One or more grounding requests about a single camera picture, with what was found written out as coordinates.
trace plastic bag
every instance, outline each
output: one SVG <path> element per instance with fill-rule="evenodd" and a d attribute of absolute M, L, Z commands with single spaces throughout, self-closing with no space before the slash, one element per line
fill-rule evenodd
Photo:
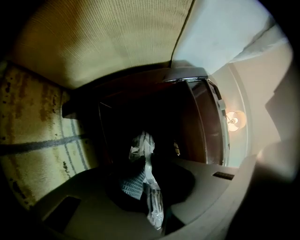
<path fill-rule="evenodd" d="M 161 228 L 164 220 L 164 209 L 159 185 L 152 175 L 151 155 L 154 148 L 153 137 L 149 133 L 143 131 L 141 135 L 133 139 L 129 160 L 134 162 L 141 157 L 145 157 L 143 191 L 147 195 L 147 206 L 149 209 L 147 219 L 158 230 Z"/>

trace beige fabric ceiling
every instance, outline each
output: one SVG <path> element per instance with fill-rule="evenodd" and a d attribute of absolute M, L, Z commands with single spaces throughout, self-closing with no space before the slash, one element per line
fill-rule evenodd
<path fill-rule="evenodd" d="M 13 62 L 62 86 L 171 60 L 192 0 L 48 0 L 29 19 Z"/>

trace vent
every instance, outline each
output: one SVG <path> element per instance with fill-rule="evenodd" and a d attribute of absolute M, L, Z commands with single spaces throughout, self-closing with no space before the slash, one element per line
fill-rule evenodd
<path fill-rule="evenodd" d="M 234 178 L 234 175 L 225 172 L 216 172 L 213 174 L 213 176 L 217 178 L 227 179 L 227 180 L 232 180 Z"/>

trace white plastic bag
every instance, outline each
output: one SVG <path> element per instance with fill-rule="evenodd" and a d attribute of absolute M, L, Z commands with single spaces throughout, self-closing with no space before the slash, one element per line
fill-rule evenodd
<path fill-rule="evenodd" d="M 141 157 L 145 157 L 143 189 L 147 195 L 147 206 L 149 209 L 147 219 L 158 230 L 161 228 L 164 220 L 164 209 L 159 185 L 152 175 L 151 155 L 155 147 L 153 137 L 143 131 L 141 135 L 133 139 L 133 143 L 134 146 L 130 149 L 129 160 L 134 162 Z"/>

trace gray stripe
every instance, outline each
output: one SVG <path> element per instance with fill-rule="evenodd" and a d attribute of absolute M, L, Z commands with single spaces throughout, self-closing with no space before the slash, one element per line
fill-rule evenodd
<path fill-rule="evenodd" d="M 30 152 L 34 150 L 39 150 L 43 148 L 50 148 L 60 145 L 65 145 L 73 141 L 78 141 L 80 139 L 88 138 L 87 134 L 82 134 L 78 136 L 66 137 L 58 140 L 48 140 L 43 142 L 27 142 L 21 144 L 0 144 L 0 156 L 9 154 L 20 154 L 25 152 Z"/>
<path fill-rule="evenodd" d="M 71 119 L 71 126 L 72 126 L 73 135 L 76 135 L 75 126 L 74 126 L 74 120 L 73 119 Z M 88 170 L 88 167 L 86 166 L 86 163 L 85 163 L 85 160 L 84 160 L 84 157 L 83 157 L 83 152 L 81 151 L 80 144 L 79 144 L 79 142 L 77 140 L 76 140 L 76 145 L 77 145 L 77 149 L 78 149 L 79 156 L 80 156 L 81 162 L 83 164 L 83 167 L 84 167 L 85 170 Z"/>
<path fill-rule="evenodd" d="M 63 93 L 64 93 L 64 91 L 63 91 L 63 90 L 60 90 L 60 131 L 61 131 L 61 136 L 62 136 L 62 138 L 65 137 L 65 136 L 64 136 L 64 130 L 63 130 L 63 127 L 62 127 L 62 121 L 61 121 L 61 119 L 62 119 L 62 112 L 61 112 L 61 109 L 62 109 L 62 95 L 63 95 Z M 77 174 L 77 173 L 76 173 L 76 170 L 75 170 L 75 168 L 74 168 L 72 159 L 71 159 L 71 157 L 70 157 L 70 153 L 69 153 L 69 151 L 68 151 L 67 144 L 64 144 L 64 145 L 65 145 L 65 150 L 66 150 L 67 157 L 68 157 L 68 159 L 69 159 L 69 163 L 70 163 L 70 165 L 71 165 L 71 167 L 72 167 L 72 169 L 73 169 L 73 171 L 74 171 L 74 174 Z"/>

